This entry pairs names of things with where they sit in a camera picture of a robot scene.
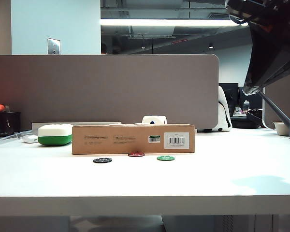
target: green base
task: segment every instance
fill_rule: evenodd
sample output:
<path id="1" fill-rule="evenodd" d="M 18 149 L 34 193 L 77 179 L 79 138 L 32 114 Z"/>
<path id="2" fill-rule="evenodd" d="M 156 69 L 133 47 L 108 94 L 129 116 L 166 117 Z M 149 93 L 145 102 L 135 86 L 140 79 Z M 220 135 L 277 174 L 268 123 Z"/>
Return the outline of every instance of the green base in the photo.
<path id="1" fill-rule="evenodd" d="M 72 141 L 72 135 L 67 136 L 42 136 L 38 137 L 38 142 L 45 146 L 62 146 Z"/>

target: water bottle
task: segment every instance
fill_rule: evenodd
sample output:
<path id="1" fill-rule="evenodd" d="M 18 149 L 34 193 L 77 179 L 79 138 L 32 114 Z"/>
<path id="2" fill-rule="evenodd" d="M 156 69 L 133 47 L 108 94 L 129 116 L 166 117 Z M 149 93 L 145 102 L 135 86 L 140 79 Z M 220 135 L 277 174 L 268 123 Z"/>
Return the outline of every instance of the water bottle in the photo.
<path id="1" fill-rule="evenodd" d="M 247 114 L 248 110 L 249 110 L 249 101 L 245 100 L 244 107 L 243 107 L 244 114 Z"/>

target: barcode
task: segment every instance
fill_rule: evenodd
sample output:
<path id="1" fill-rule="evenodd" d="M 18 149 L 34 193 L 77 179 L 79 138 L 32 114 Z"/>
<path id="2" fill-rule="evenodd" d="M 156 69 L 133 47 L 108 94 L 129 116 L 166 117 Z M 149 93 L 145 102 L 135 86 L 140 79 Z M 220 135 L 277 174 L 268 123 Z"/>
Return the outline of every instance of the barcode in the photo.
<path id="1" fill-rule="evenodd" d="M 159 143 L 160 142 L 160 138 L 149 138 L 149 142 Z"/>
<path id="2" fill-rule="evenodd" d="M 184 143 L 185 143 L 184 137 L 169 138 L 169 144 L 184 144 Z"/>

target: ceiling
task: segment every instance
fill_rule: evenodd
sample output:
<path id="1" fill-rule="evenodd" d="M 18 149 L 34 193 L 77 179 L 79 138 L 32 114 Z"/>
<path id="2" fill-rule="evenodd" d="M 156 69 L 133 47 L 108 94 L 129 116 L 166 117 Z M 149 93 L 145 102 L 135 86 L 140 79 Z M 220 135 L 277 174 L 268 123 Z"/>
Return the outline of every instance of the ceiling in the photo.
<path id="1" fill-rule="evenodd" d="M 229 19 L 225 0 L 101 0 L 101 18 Z M 222 33 L 234 34 L 239 29 L 243 28 L 102 26 L 101 38 L 109 53 L 117 51 L 120 54 L 134 54 L 161 48 L 179 40 L 204 40 L 204 37 L 212 38 Z M 141 47 L 144 44 L 147 46 L 143 51 Z"/>

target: cardboard box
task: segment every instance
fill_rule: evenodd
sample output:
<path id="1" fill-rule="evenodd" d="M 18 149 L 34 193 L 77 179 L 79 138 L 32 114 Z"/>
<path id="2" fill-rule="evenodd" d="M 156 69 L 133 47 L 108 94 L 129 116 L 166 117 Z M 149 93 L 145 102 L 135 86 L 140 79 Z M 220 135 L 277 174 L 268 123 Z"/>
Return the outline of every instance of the cardboard box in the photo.
<path id="1" fill-rule="evenodd" d="M 194 128 L 189 124 L 74 126 L 72 153 L 81 155 L 194 152 Z"/>

